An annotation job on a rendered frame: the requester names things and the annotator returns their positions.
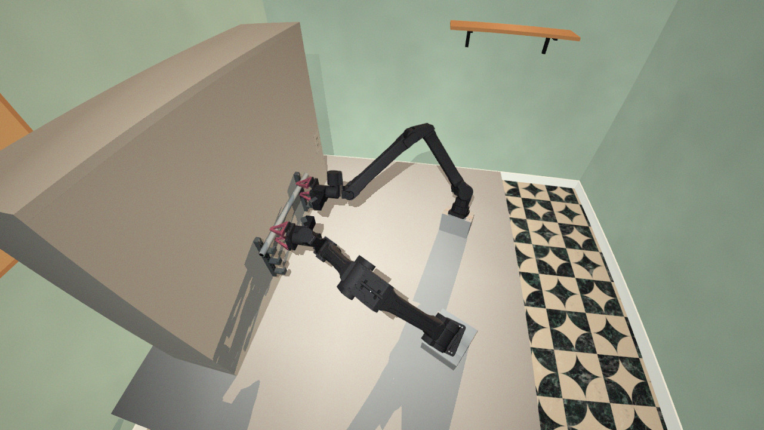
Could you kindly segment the dark grey wall rack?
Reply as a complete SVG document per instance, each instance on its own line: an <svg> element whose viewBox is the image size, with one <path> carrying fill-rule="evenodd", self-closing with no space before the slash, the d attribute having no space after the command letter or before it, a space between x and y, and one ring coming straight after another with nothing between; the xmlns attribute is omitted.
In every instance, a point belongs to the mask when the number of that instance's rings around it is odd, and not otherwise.
<svg viewBox="0 0 764 430"><path fill-rule="evenodd" d="M300 173L295 172L294 173L294 178L295 178L295 182L296 183L299 182L301 180ZM302 205L303 205L304 211L308 211L309 208L311 208L311 207L309 207L309 203L307 203L307 199L302 198L302 196L300 196L300 199L302 201ZM254 242L255 246L257 247L258 251L260 251L260 249L264 245L264 243L262 242L260 237L256 237L253 242ZM265 262L266 266L268 267L268 269L269 269L269 271L270 271L272 276L278 276L276 273L285 275L286 272L287 272L287 268L286 267L276 268L276 266L275 266L275 265L278 265L278 266L281 265L281 262L283 262L281 257L278 257L278 259L276 259L276 258L271 258L270 255L269 255L269 254L275 255L276 251L278 251L278 249L275 246L273 246L272 248L269 247L269 250L267 251L266 255L264 257L262 257L262 258L264 259L264 262Z"/></svg>

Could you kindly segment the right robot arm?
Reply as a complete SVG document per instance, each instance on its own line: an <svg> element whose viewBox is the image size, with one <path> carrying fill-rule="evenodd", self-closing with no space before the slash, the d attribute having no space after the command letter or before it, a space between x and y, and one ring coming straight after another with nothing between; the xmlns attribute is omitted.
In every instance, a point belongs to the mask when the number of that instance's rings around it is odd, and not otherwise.
<svg viewBox="0 0 764 430"><path fill-rule="evenodd" d="M384 150L384 152L367 166L361 174L357 175L345 186L343 186L341 171L327 171L327 185L329 186L327 188L326 196L326 187L316 186L313 190L316 198L309 200L309 207L321 211L328 198L339 199L341 197L342 199L355 199L366 185L382 172L383 169L387 168L394 159L422 138L427 143L429 149L436 157L451 183L451 192L458 197L455 199L455 203L452 204L448 213L461 219L466 218L470 213L469 203L474 190L464 182L462 176L458 173L455 164L451 161L451 158L437 137L434 126L429 123L407 128L388 149Z"/></svg>

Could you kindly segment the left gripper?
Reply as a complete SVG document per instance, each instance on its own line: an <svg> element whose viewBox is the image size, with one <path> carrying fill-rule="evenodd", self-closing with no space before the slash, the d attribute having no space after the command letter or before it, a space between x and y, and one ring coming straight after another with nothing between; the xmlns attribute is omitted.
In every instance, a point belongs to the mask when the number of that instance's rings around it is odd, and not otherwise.
<svg viewBox="0 0 764 430"><path fill-rule="evenodd" d="M273 226L269 230L271 232L275 232L276 234L281 236L281 237L276 237L275 241L278 242L279 245L281 245L282 247L284 247L284 248L286 248L287 250L290 251L291 248L292 248L292 250L295 250L298 245L305 245L305 243L303 243L300 240L298 240L298 232L294 232L295 226L296 226L295 223L291 223L290 224L290 222L284 222L284 223L279 224L277 226ZM275 231L276 228L283 228L283 230L282 231ZM286 236L284 236L285 232L286 232ZM280 242L279 239L284 239L286 244ZM306 245L305 245L305 247L306 247Z"/></svg>

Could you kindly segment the tan wall panel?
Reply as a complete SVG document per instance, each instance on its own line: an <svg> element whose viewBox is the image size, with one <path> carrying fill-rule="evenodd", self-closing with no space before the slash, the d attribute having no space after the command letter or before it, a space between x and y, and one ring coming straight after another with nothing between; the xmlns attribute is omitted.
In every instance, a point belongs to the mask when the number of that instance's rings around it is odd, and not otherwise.
<svg viewBox="0 0 764 430"><path fill-rule="evenodd" d="M0 249L164 353L238 375L254 244L327 173L300 22L240 24L0 150Z"/></svg>

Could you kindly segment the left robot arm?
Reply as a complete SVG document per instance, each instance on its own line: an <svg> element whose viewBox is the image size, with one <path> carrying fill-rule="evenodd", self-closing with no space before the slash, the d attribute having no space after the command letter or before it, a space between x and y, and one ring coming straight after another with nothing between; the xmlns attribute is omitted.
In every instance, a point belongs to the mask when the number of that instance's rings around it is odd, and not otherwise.
<svg viewBox="0 0 764 430"><path fill-rule="evenodd" d="M315 217L305 216L300 219L302 226L297 225L294 228L294 232L298 232L298 240L305 243L306 247L313 247L315 249L313 253L319 260L322 262L329 261L338 271L341 281L337 285L337 289L344 296L351 300L357 297L366 307L376 313L378 310L388 311L392 315L398 316L423 332L425 331L421 339L432 348L452 357L455 356L466 325L451 320L440 313L437 313L436 316L428 315L407 300L401 299L394 292L392 285L388 285L389 283L371 272L376 267L371 262L360 255L355 261L349 260L342 255L337 243L326 236L323 238L318 232L314 232ZM459 325L460 327L458 327Z"/></svg>

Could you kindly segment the grey metal bar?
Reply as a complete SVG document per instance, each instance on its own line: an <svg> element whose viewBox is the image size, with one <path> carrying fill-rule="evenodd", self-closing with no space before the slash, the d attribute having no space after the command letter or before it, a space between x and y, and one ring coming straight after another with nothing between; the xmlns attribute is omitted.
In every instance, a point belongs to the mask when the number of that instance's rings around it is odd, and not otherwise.
<svg viewBox="0 0 764 430"><path fill-rule="evenodd" d="M304 173L303 176L302 176L302 179L300 180L300 182L302 182L302 180L304 180L304 179L307 179L308 176L309 176L308 173ZM290 210L290 207L292 207L292 205L294 204L294 201L295 201L295 199L297 199L298 193L301 191L301 189L302 189L302 187L298 187L298 185L297 185L297 187L294 190L294 193L292 193L292 195L290 196L290 199L288 200L288 203L286 204L286 206L284 207L283 211L281 212L281 215L279 215L278 221L276 221L275 226L277 226L279 224L282 224L284 222L285 217L287 216L287 213ZM259 256L264 257L266 255L266 253L269 250L269 247L271 245L271 242L275 239L275 236L276 236L275 232L270 232L270 234L267 237L264 245L262 246L262 248L259 251L259 254L258 254Z"/></svg>

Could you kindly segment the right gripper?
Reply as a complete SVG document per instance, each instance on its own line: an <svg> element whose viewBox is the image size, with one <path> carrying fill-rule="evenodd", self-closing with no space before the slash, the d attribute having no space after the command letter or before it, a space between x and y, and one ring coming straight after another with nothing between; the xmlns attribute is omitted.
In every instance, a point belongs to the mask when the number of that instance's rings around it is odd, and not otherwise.
<svg viewBox="0 0 764 430"><path fill-rule="evenodd" d="M307 182L307 183L304 183L304 182ZM298 195L302 196L302 198L307 199L308 201L309 201L309 199L312 199L312 198L315 197L315 194L314 194L313 190L314 190L314 188L316 186L326 187L325 194L326 194L327 188L328 188L327 185L319 185L318 179L314 179L314 177L309 177L308 179L302 180L302 182L297 182L296 185L298 185L300 187L303 187L303 188L306 188L306 189L308 189L309 186L312 188L312 190L310 190L309 192L300 192L298 194ZM304 196L303 194L309 194L310 197L308 198L307 196Z"/></svg>

